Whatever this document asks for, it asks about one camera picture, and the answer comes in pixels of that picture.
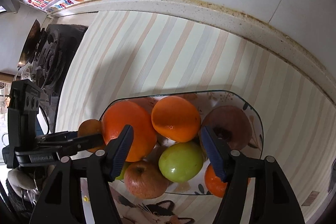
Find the dark orange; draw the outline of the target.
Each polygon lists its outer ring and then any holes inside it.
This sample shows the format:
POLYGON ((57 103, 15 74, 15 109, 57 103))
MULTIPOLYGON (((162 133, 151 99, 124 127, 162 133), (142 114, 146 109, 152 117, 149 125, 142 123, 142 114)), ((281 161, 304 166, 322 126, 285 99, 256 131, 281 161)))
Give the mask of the dark orange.
MULTIPOLYGON (((96 119, 88 119, 82 122, 81 125, 79 126, 77 133, 78 137, 95 135, 95 134, 100 134, 102 136, 102 122, 96 119)), ((105 147, 106 144, 103 140, 101 145, 91 149, 87 149, 87 151, 95 153, 97 150, 105 149, 105 147)))

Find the black gas stove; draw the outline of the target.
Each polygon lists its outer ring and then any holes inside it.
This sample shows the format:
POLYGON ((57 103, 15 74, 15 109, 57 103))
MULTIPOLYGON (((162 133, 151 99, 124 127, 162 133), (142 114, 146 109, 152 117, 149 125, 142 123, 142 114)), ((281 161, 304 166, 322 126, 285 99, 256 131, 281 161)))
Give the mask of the black gas stove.
POLYGON ((50 24, 42 30, 33 61, 32 78, 46 94, 41 107, 50 133, 55 132, 63 84, 87 29, 87 26, 78 24, 50 24))

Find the green apple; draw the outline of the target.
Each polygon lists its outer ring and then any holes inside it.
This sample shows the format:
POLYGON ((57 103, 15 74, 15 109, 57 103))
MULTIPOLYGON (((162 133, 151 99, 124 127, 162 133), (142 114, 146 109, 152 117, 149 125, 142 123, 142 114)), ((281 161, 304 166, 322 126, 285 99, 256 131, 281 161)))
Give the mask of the green apple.
POLYGON ((128 168, 129 165, 130 165, 129 162, 125 162, 123 164, 122 170, 121 170, 119 176, 116 177, 116 180, 123 180, 125 171, 127 170, 127 168, 128 168))
POLYGON ((202 169, 204 162, 201 147, 192 141, 175 143, 159 158, 161 174, 169 181, 182 183, 191 180, 202 169))

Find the striped cat print mat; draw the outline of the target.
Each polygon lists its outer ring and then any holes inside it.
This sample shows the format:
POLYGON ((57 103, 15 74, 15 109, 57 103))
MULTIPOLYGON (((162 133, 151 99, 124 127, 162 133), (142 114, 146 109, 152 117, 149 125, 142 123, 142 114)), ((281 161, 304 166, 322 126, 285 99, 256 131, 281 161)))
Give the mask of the striped cat print mat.
POLYGON ((264 155, 281 165, 314 221, 328 195, 335 159, 335 106, 305 76, 236 35, 167 15, 103 11, 65 16, 87 32, 68 71, 56 129, 76 130, 100 118, 118 98, 230 90, 249 102, 264 126, 264 155))

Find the small brown label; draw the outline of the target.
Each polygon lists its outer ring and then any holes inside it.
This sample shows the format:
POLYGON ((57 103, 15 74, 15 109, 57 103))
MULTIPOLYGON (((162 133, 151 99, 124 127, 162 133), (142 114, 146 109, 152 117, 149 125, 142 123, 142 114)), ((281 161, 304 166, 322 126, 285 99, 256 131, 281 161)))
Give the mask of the small brown label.
POLYGON ((302 203, 301 206, 310 206, 315 199, 318 197, 319 192, 318 191, 311 191, 311 193, 307 196, 306 200, 302 203))

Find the floral oval ceramic plate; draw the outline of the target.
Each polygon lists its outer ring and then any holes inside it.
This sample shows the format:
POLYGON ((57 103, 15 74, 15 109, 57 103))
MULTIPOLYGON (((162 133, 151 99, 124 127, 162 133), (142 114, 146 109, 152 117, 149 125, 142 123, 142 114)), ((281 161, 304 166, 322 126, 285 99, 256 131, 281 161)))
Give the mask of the floral oval ceramic plate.
POLYGON ((143 161, 156 166, 169 182, 168 194, 211 194, 205 175, 221 181, 235 171, 231 151, 260 159, 263 124, 257 111, 239 95, 224 91, 160 94, 119 99, 101 116, 105 140, 118 137, 124 125, 134 129, 123 188, 131 191, 143 161))

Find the black frying pan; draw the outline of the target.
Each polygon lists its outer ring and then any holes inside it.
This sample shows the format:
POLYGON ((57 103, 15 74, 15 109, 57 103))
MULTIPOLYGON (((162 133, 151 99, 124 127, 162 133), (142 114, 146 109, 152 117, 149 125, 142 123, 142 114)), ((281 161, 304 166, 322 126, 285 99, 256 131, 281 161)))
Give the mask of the black frying pan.
POLYGON ((33 26, 30 29, 30 32, 23 46, 18 62, 19 68, 24 67, 28 62, 31 62, 33 60, 41 36, 42 36, 41 25, 39 21, 36 19, 34 21, 33 26))

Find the dark red bruised apple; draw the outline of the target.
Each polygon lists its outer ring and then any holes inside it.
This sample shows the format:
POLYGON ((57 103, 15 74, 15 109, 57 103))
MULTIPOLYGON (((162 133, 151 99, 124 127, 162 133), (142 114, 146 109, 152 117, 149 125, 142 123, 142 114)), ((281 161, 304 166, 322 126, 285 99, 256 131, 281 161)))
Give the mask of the dark red bruised apple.
POLYGON ((252 127, 244 111, 236 106, 220 106, 213 109, 202 122, 209 126, 218 138, 227 142, 230 149, 242 150, 252 137, 252 127))

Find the bright orange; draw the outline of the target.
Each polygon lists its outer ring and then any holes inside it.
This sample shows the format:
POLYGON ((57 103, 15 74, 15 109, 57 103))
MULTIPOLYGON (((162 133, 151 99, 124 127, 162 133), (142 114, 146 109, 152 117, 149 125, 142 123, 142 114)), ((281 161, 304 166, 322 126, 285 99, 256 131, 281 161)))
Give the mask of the bright orange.
POLYGON ((157 133, 175 142, 188 142, 197 136, 201 116, 197 108, 184 98, 167 96, 151 111, 151 122, 157 133))

